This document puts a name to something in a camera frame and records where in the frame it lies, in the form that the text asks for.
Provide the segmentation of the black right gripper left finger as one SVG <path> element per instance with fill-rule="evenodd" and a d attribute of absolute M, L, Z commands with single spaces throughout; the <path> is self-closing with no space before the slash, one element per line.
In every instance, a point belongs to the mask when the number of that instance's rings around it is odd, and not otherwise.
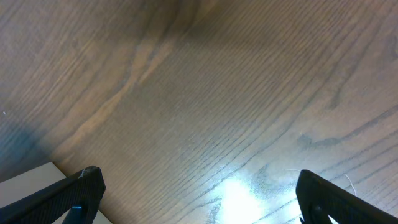
<path fill-rule="evenodd" d="M 46 224 L 66 214 L 64 223 L 92 224 L 105 190 L 101 169 L 89 166 L 3 207 L 1 223 Z"/>

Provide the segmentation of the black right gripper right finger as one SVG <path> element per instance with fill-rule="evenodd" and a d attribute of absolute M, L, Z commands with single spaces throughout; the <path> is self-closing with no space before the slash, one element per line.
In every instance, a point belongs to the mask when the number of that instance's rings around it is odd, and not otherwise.
<path fill-rule="evenodd" d="M 296 185 L 302 224 L 397 224 L 397 218 L 361 200 L 309 170 Z"/>

